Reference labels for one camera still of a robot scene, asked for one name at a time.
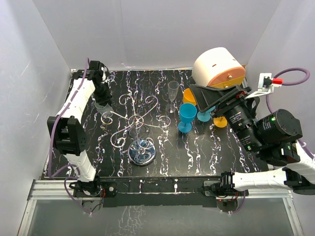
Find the yellow wine glass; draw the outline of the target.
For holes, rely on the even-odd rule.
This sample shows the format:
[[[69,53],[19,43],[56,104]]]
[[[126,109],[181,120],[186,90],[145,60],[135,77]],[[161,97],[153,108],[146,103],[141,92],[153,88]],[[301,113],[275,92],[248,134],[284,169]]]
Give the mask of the yellow wine glass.
[[[218,128],[224,128],[227,126],[227,120],[224,116],[214,118],[213,121],[214,121],[214,125]]]
[[[190,88],[185,89],[183,92],[183,103],[190,103],[196,106],[196,101]]]

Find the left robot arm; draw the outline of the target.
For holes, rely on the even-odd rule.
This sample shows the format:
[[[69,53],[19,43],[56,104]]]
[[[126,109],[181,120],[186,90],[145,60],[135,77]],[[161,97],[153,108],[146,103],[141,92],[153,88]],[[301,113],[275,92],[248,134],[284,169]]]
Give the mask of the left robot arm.
[[[87,134],[81,118],[91,96],[94,96],[94,106],[102,117],[112,116],[112,96],[105,81],[107,74],[104,65],[99,69],[77,72],[78,79],[74,80],[64,106],[56,116],[47,120],[51,137],[50,150],[56,149],[62,154],[78,177],[72,189],[91,196],[97,196],[102,185],[86,152]]]

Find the blue wine glass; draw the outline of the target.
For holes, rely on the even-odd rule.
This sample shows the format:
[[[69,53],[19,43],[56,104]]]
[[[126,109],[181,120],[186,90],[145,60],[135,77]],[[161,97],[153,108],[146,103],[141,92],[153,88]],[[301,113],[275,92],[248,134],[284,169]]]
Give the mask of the blue wine glass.
[[[197,113],[197,118],[201,122],[208,122],[211,119],[211,115],[209,112],[198,112]]]
[[[192,121],[197,114],[196,107],[191,103],[184,103],[180,106],[179,117],[180,122],[178,124],[178,129],[182,133],[188,133],[192,129]]]

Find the clear ribbed wine glass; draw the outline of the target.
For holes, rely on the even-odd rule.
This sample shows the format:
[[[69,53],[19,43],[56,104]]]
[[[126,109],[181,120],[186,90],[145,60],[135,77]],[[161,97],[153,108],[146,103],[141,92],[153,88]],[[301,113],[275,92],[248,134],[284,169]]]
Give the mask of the clear ribbed wine glass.
[[[170,103],[167,105],[167,110],[170,113],[174,112],[174,101],[176,99],[177,93],[179,90],[179,83],[177,81],[170,81],[168,83],[168,99]]]

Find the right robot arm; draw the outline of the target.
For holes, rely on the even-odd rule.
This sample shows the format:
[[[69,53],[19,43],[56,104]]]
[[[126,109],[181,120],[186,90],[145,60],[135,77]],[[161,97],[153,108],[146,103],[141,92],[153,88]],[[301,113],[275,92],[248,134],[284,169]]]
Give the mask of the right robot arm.
[[[256,120],[260,98],[250,93],[250,87],[191,85],[190,90],[200,111],[214,108],[211,115],[227,120],[247,152],[277,167],[273,171],[255,173],[223,172],[219,182],[204,185],[205,191],[225,196],[249,189],[279,188],[300,195],[314,195],[315,159],[299,144],[302,128],[292,113],[278,109]]]

